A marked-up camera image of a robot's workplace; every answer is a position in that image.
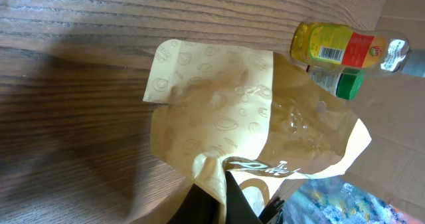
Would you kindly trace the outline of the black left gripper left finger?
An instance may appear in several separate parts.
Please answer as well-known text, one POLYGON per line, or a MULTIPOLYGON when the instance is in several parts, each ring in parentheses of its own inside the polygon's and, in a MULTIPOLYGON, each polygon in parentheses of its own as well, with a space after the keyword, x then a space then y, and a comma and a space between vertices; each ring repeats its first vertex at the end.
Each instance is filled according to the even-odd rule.
POLYGON ((193 184, 167 224, 213 224, 217 211, 218 201, 193 184))

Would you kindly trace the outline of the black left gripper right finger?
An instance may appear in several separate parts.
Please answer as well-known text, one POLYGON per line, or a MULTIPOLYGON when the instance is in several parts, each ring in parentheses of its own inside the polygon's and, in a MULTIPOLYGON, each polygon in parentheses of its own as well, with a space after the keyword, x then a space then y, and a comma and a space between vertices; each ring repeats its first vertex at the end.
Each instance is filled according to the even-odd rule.
POLYGON ((226 178, 226 224, 262 224, 229 171, 226 178))

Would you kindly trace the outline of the brown snack pouch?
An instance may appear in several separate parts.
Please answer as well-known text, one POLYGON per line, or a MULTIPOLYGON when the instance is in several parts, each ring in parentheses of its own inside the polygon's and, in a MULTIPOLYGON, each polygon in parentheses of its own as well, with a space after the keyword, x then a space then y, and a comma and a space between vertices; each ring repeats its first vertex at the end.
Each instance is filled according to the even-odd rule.
POLYGON ((226 173, 271 200, 285 180, 343 175, 371 142, 363 122, 305 70, 271 51, 171 39, 143 99, 156 104, 151 153, 228 216, 226 173))

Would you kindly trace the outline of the green lid jar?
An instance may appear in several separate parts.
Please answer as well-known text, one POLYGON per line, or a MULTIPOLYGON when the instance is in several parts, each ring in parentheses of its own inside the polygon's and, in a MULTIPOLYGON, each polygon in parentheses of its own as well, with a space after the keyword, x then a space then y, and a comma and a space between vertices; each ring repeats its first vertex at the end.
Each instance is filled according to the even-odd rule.
POLYGON ((306 68, 306 71, 314 83, 332 95, 344 100, 354 99, 364 80, 364 76, 361 75, 314 70, 310 66, 306 68))

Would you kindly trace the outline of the yellow liquid bottle silver cap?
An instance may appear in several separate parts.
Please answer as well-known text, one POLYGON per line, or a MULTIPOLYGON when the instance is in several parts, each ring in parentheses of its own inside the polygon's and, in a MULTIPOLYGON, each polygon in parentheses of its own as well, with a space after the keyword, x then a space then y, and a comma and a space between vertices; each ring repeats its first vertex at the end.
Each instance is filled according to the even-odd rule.
POLYGON ((291 44, 294 60, 318 70, 352 75, 424 77, 424 50, 396 31, 363 31, 348 25, 301 22, 291 44))

